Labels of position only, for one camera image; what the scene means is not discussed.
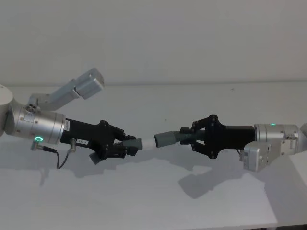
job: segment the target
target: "black cable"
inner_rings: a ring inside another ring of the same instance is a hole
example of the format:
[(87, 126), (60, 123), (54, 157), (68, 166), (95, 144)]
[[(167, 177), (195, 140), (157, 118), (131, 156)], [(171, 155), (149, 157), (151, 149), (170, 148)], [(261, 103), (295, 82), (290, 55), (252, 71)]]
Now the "black cable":
[(68, 159), (68, 156), (69, 156), (69, 153), (67, 153), (63, 163), (59, 166), (59, 153), (58, 153), (58, 151), (56, 149), (52, 149), (52, 148), (49, 148), (47, 146), (44, 146), (43, 147), (43, 151), (53, 152), (53, 153), (55, 153), (57, 155), (57, 158), (58, 158), (57, 159), (57, 169), (60, 169), (60, 168), (62, 168), (64, 166), (64, 164), (66, 163), (66, 161)]
[(57, 155), (57, 157), (58, 157), (58, 160), (57, 160), (57, 169), (60, 169), (60, 168), (62, 168), (62, 167), (64, 166), (64, 164), (66, 163), (66, 161), (67, 161), (67, 159), (68, 159), (68, 156), (69, 156), (69, 153), (66, 154), (66, 157), (65, 157), (63, 163), (62, 163), (60, 166), (59, 166), (59, 154), (58, 154), (58, 152), (56, 152), (56, 155)]

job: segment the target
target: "green led light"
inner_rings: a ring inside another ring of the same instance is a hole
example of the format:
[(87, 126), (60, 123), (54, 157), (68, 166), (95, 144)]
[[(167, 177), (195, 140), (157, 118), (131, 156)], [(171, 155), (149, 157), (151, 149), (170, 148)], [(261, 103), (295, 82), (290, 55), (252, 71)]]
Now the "green led light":
[(44, 139), (43, 139), (42, 137), (35, 137), (34, 140), (41, 142), (41, 141), (43, 141)]

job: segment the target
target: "white cylinder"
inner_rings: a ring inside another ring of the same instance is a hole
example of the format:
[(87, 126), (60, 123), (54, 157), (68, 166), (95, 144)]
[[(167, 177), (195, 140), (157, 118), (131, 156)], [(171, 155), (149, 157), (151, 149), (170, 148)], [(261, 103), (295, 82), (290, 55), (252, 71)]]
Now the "white cylinder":
[(156, 148), (154, 139), (142, 140), (142, 150), (153, 150)]
[(7, 113), (12, 100), (13, 100), (12, 92), (3, 85), (0, 85), (0, 136), (4, 132)]

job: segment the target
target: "white wall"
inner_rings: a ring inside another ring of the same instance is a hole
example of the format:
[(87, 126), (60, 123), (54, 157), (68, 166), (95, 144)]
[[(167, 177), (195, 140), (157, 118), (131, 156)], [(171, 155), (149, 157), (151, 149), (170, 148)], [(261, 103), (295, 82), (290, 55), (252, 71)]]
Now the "white wall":
[(0, 82), (306, 80), (306, 0), (2, 0)]

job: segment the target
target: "gray bracket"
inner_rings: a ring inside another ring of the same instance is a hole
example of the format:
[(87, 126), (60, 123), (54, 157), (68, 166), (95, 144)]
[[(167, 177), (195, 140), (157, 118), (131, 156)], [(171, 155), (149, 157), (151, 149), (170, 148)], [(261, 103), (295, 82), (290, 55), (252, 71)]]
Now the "gray bracket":
[(297, 138), (267, 142), (253, 141), (241, 151), (240, 161), (243, 161), (244, 169), (259, 172), (276, 158), (296, 154), (297, 142)]
[(103, 87), (103, 76), (96, 68), (93, 68), (77, 79), (72, 79), (52, 94), (32, 94), (28, 104), (35, 104), (40, 107), (41, 110), (53, 111), (79, 97), (88, 99), (101, 91)]

